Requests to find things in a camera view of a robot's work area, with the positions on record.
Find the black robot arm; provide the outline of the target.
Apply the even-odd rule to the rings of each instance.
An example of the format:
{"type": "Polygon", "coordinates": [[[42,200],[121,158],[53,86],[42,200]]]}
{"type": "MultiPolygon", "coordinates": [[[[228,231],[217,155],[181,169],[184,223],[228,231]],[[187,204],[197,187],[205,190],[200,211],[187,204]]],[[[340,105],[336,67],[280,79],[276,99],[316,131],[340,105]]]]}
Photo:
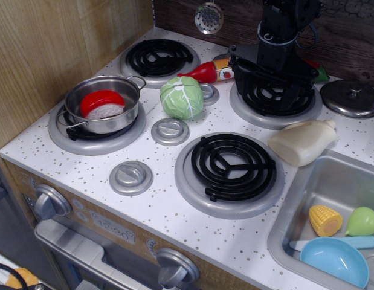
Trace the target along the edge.
{"type": "Polygon", "coordinates": [[[319,17],[320,1],[264,1],[256,45],[229,47],[229,66],[243,101],[261,115],[303,112],[315,99],[318,71],[296,52],[297,38],[319,17]]]}

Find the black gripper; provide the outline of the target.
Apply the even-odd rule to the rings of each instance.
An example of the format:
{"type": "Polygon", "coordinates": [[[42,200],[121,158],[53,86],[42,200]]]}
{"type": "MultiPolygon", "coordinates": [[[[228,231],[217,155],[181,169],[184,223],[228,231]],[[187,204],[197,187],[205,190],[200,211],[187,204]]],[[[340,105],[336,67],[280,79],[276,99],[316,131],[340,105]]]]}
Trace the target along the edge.
{"type": "Polygon", "coordinates": [[[283,41],[264,31],[257,33],[254,45],[238,44],[228,48],[238,93],[247,97],[262,82],[283,87],[279,112],[304,112],[314,99],[316,69],[301,59],[296,50],[298,34],[283,41]]]}

